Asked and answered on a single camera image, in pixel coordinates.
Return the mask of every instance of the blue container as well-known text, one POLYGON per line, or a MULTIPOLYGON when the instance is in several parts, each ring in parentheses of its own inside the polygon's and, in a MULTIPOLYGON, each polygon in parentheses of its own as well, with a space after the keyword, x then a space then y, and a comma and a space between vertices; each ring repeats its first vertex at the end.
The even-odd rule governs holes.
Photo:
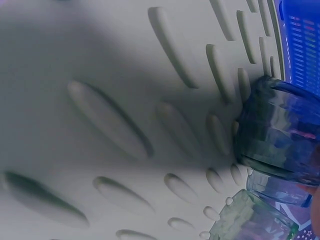
POLYGON ((283 0, 279 10, 287 35, 283 43, 290 83, 320 96, 320 1, 283 0))
POLYGON ((264 200, 296 205, 302 208, 310 206, 312 196, 296 183, 278 177, 253 171, 246 181, 246 189, 264 200))
POLYGON ((241 164, 320 185, 320 97, 264 76, 252 86, 238 122, 234 152, 241 164))

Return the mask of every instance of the clear glass container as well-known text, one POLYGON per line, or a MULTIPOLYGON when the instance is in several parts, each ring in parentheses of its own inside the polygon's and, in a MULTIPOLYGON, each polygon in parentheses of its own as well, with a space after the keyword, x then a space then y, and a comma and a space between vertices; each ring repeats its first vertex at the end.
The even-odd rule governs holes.
POLYGON ((224 206, 210 230, 210 240, 291 240, 298 225, 246 190, 224 206))
POLYGON ((238 119, 237 160, 269 176, 320 185, 320 98, 264 76, 238 119))
POLYGON ((246 189, 261 199, 303 208, 310 206, 312 196, 299 188, 296 183, 253 171, 247 178, 246 189))

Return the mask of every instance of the blue plastic object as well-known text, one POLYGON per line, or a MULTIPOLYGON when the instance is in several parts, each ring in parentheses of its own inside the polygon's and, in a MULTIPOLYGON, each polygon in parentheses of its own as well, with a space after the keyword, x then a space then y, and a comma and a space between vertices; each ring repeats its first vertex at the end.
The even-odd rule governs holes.
POLYGON ((320 96, 320 1, 283 0, 279 12, 285 22, 290 83, 320 96))
POLYGON ((236 159, 269 176, 320 185, 320 97, 264 76, 238 119, 236 159))

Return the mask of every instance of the embossed pattern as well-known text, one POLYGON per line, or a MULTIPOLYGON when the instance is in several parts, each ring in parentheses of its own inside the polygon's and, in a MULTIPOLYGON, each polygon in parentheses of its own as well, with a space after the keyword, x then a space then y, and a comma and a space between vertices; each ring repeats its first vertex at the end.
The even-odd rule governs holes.
POLYGON ((282 74, 267 3, 270 37, 257 0, 3 4, 0 235, 208 239, 245 187, 231 149, 249 83, 282 74))

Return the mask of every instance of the white plastic shelf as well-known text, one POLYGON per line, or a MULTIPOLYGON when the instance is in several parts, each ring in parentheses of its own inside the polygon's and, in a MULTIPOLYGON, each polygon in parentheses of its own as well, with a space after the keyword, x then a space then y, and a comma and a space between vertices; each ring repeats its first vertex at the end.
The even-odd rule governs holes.
POLYGON ((0 239, 208 239, 250 83, 283 76, 273 2, 0 6, 0 239))

